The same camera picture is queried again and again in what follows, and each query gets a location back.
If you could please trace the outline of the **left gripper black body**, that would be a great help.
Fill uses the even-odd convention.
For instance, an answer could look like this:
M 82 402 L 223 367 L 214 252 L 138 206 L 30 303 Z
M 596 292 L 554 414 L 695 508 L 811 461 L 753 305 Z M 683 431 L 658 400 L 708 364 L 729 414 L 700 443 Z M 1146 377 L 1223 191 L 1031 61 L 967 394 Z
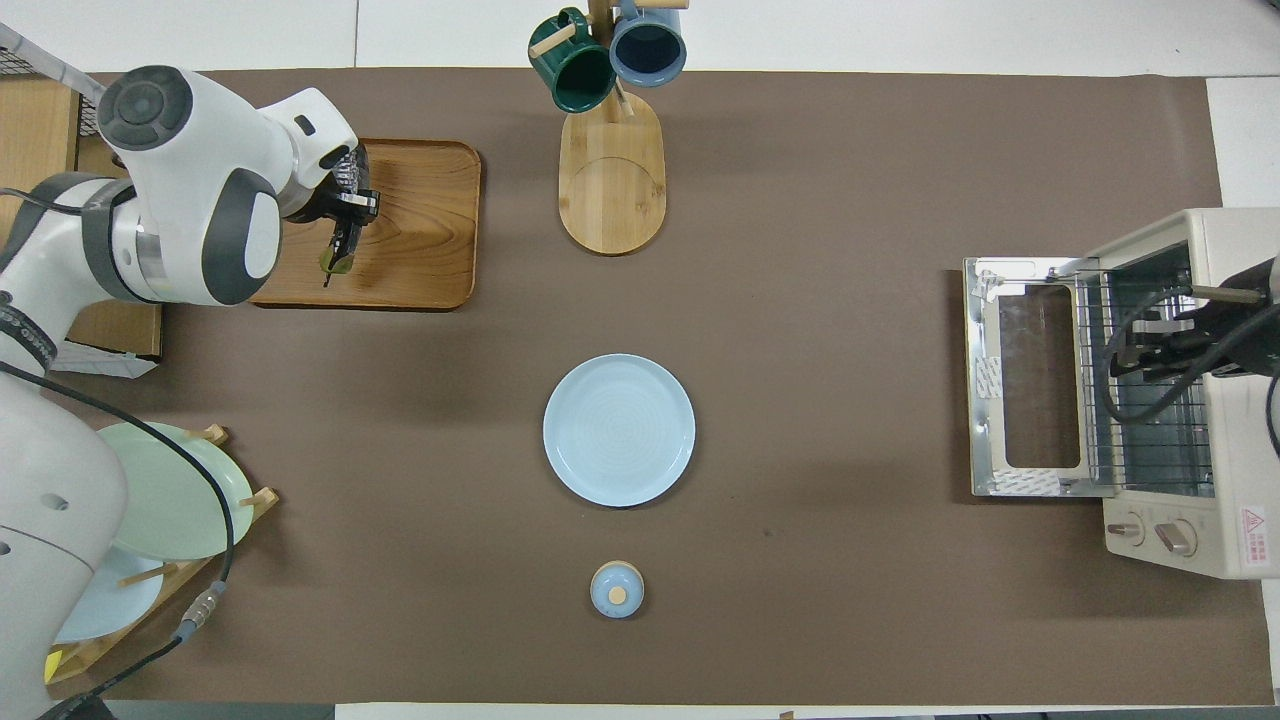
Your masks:
M 367 149 L 358 143 L 347 152 L 328 172 L 323 182 L 314 190 L 310 200 L 298 210 L 300 222 L 326 219 L 325 209 L 344 204 L 344 193 L 355 191 L 375 191 L 371 182 L 371 168 Z

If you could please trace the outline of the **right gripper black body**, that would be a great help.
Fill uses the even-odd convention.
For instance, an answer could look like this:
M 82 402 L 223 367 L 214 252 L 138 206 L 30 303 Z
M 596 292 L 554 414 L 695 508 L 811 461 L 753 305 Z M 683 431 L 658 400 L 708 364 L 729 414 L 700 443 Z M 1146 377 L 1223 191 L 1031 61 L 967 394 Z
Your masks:
M 1229 277 L 1226 290 L 1253 290 L 1260 304 L 1211 300 L 1190 316 L 1196 332 L 1208 338 L 1207 373 L 1216 377 L 1280 375 L 1280 272 L 1267 259 Z

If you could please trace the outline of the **glass oven door with handle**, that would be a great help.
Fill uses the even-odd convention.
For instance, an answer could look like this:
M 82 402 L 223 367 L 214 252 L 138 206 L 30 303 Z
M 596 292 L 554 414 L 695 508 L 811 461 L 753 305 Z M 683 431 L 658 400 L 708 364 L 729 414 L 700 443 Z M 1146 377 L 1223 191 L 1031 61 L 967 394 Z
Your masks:
M 1107 498 L 1091 398 L 1093 272 L 1069 258 L 963 263 L 972 493 Z

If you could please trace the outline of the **light blue plate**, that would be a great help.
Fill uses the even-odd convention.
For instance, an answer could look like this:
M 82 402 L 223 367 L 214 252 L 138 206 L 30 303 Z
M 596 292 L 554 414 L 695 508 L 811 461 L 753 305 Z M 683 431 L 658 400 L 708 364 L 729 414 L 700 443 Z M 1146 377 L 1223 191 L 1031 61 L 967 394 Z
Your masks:
M 689 469 L 698 439 L 692 400 L 648 357 L 607 354 L 567 372 L 547 401 L 541 443 L 559 483 L 607 509 L 650 503 Z

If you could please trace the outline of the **cream toaster oven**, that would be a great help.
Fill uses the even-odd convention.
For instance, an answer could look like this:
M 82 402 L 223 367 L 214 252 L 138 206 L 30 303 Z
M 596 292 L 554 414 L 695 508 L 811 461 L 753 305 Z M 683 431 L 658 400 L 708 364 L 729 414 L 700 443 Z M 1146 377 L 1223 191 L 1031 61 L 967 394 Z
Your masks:
M 1197 300 L 1198 307 L 1211 300 L 1253 305 L 1262 301 L 1261 292 L 1222 283 L 1271 258 L 1280 272 L 1280 208 L 1190 209 L 1105 245 L 1084 268 L 1094 274 L 1187 272 L 1184 281 L 1149 295 L 1149 307 L 1178 296 Z M 1196 309 L 1175 318 L 1192 319 Z M 1106 410 L 1119 423 L 1143 424 L 1202 380 L 1213 496 L 1116 489 L 1103 501 L 1106 548 L 1219 579 L 1280 579 L 1280 375 L 1207 373 L 1213 359 L 1204 355 L 1208 338 L 1197 332 L 1172 342 L 1135 342 L 1133 322 L 1142 315 L 1139 307 L 1128 313 L 1108 338 L 1111 377 L 1125 375 L 1114 374 L 1121 345 L 1169 343 L 1197 348 L 1198 357 L 1180 374 L 1143 373 L 1148 380 L 1176 379 L 1153 406 L 1125 414 L 1107 397 Z

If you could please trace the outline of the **wooden serving tray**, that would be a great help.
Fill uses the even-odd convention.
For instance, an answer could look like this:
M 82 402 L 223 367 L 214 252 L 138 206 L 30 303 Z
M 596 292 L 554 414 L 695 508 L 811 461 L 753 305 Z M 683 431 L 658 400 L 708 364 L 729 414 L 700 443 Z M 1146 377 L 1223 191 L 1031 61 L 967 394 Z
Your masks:
M 282 256 L 251 299 L 260 307 L 452 311 L 475 286 L 483 163 L 453 140 L 370 138 L 365 147 L 379 217 L 346 274 L 324 278 L 330 222 L 287 224 Z

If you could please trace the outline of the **wooden mug tree stand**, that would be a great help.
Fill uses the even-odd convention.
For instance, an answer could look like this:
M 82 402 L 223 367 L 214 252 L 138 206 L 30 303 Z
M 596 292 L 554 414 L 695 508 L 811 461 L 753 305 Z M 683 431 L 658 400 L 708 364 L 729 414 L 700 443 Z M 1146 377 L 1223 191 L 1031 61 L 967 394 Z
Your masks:
M 591 36 L 605 46 L 618 0 L 586 0 Z M 667 210 L 666 151 L 652 106 L 616 74 L 599 106 L 566 113 L 558 160 L 562 225 L 586 250 L 621 256 L 637 251 L 662 228 Z

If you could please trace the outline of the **dark green mug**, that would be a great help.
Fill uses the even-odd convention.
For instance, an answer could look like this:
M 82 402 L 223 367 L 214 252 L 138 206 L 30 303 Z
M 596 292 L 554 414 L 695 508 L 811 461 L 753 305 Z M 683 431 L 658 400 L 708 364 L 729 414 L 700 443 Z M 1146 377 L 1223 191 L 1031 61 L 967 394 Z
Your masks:
M 590 111 L 614 90 L 609 51 L 595 41 L 588 15 L 575 6 L 540 23 L 529 38 L 527 51 L 552 101 L 564 113 Z

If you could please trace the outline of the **white patterned cloth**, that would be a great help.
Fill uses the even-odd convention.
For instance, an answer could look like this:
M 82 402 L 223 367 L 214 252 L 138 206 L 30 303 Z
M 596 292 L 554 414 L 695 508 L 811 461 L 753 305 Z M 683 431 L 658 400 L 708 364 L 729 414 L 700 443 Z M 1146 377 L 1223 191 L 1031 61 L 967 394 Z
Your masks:
M 51 369 L 54 372 L 137 379 L 157 365 L 157 361 L 136 354 L 104 350 L 64 340 L 58 346 L 58 355 Z

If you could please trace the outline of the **mint green plate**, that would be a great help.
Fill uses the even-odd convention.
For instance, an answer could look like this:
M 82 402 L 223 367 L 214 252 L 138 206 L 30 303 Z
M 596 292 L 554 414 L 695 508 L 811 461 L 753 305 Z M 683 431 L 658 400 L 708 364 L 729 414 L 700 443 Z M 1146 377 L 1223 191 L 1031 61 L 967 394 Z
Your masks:
M 253 509 L 241 501 L 253 495 L 241 468 L 218 446 L 163 423 L 151 427 L 179 445 L 218 483 L 228 501 L 233 541 L 253 523 Z M 120 461 L 128 503 L 113 544 L 157 561 L 195 561 L 227 547 L 225 523 L 214 489 L 184 459 L 127 423 L 99 430 Z

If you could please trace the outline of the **blue mug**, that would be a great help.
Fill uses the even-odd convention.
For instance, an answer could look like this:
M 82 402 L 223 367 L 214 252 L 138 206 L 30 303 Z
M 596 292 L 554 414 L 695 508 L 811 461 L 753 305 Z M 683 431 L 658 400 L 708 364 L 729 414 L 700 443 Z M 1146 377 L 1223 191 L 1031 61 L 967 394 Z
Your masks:
M 685 68 L 687 47 L 681 29 L 681 6 L 669 0 L 618 0 L 620 14 L 611 41 L 614 73 L 627 85 L 659 87 Z

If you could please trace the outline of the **brown table mat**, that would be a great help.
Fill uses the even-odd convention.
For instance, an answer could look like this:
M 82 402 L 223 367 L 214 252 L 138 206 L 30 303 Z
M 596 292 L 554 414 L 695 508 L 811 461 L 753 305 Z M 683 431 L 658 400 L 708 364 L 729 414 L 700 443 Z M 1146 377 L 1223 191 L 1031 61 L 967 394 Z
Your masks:
M 564 232 L 563 117 L 529 68 L 220 72 L 314 86 L 374 138 L 483 156 L 453 313 L 169 307 L 160 365 L 70 378 L 230 430 L 282 501 L 191 644 L 120 700 L 1267 705 L 1261 588 L 1110 553 L 1096 502 L 972 497 L 964 258 L 1087 252 L 1220 204 L 1204 82 L 687 73 L 650 95 L 669 205 L 627 258 Z M 580 363 L 689 392 L 650 503 L 541 443 Z M 635 565 L 628 619 L 589 598 Z

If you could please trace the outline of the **pale blue racked plate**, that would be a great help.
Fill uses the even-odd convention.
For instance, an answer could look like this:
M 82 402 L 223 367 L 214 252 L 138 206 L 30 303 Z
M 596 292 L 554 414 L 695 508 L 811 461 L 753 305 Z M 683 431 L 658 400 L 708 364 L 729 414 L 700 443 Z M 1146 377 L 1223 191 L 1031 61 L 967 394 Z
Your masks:
M 151 577 L 132 585 L 119 587 L 129 577 L 100 569 L 76 602 L 70 615 L 54 638 L 55 644 L 70 644 L 109 635 L 140 620 L 154 605 L 163 585 L 160 577 Z

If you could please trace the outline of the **small blue bell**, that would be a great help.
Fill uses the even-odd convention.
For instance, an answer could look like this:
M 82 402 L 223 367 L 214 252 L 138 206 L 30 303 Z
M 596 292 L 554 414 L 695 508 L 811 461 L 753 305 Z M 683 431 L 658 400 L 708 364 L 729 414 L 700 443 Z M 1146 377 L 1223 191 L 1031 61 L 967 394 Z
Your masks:
M 593 574 L 589 598 L 591 606 L 604 618 L 632 618 L 645 600 L 644 577 L 631 562 L 611 560 Z

